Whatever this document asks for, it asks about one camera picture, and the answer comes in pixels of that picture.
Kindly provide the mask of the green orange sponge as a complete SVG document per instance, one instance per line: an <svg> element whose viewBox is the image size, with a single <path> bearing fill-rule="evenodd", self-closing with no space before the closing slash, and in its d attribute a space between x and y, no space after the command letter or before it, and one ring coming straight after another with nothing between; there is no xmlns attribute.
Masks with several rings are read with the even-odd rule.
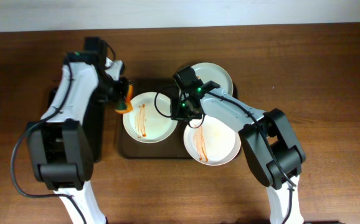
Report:
<svg viewBox="0 0 360 224"><path fill-rule="evenodd" d="M128 90L126 94L116 103L115 111L118 114L126 114L133 110L133 106L131 104L132 96L133 96L133 85L128 85Z"/></svg>

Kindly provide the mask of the pale green plate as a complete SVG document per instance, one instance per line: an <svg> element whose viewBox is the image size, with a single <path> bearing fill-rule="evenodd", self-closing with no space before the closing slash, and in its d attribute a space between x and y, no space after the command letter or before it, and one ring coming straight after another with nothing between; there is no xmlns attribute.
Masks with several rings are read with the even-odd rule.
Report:
<svg viewBox="0 0 360 224"><path fill-rule="evenodd" d="M195 71L198 79L204 83L208 81L216 82L223 88L229 95L234 93L234 85L230 75L217 64L202 62L192 65L191 68Z"/></svg>

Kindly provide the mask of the white plate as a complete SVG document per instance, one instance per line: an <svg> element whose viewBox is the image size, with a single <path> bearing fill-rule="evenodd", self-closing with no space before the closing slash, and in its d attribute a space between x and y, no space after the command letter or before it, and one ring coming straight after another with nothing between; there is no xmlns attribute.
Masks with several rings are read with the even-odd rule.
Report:
<svg viewBox="0 0 360 224"><path fill-rule="evenodd" d="M189 122L183 134L189 155L207 166L221 166L233 160L240 152L239 135L216 118L205 116L204 122Z"/></svg>
<svg viewBox="0 0 360 224"><path fill-rule="evenodd" d="M131 100L133 110L123 115L123 126L134 140L152 144L168 138L176 129L177 121L158 113L169 114L171 100L164 94L145 92Z"/></svg>

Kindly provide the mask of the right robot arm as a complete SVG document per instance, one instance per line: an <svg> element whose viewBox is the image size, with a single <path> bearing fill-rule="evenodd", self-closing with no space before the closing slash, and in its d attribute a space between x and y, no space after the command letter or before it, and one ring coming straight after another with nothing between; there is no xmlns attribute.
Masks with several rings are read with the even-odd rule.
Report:
<svg viewBox="0 0 360 224"><path fill-rule="evenodd" d="M180 90L172 99L173 120L210 116L238 133L250 171L267 188L271 223L304 223L298 199L302 146L283 111L255 109L228 94L218 83L203 82L194 69L178 70Z"/></svg>

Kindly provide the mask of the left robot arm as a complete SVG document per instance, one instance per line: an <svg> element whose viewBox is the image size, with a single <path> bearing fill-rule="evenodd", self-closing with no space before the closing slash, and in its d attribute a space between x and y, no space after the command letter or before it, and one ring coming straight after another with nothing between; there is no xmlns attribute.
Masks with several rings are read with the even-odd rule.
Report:
<svg viewBox="0 0 360 224"><path fill-rule="evenodd" d="M133 87L122 75L123 61L108 58L111 50L101 38L87 37L83 50L68 53L47 111L26 128L36 180L62 200L74 223L107 223L91 185L102 156L105 103L121 114L132 109Z"/></svg>

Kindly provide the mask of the black small tray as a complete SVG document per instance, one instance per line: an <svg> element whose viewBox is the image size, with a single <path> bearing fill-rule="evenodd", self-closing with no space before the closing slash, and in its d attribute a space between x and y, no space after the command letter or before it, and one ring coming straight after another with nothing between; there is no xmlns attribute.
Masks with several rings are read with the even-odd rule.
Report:
<svg viewBox="0 0 360 224"><path fill-rule="evenodd" d="M79 118L63 118L46 123L42 132L45 156L53 164L94 164L102 156L104 105L93 93Z"/></svg>

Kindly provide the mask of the brown plastic tray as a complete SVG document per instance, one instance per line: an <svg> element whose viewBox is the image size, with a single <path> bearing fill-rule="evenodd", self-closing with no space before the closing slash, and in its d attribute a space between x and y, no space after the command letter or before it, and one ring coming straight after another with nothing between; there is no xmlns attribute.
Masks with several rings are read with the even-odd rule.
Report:
<svg viewBox="0 0 360 224"><path fill-rule="evenodd" d="M129 83L133 85L133 96L160 91L168 97L174 97L178 92L177 88L171 88L175 85L172 78L134 79ZM187 123L179 121L174 132L166 139L156 143L142 143L125 131L123 117L119 115L116 119L116 146L125 159L191 159L183 141L187 127Z"/></svg>

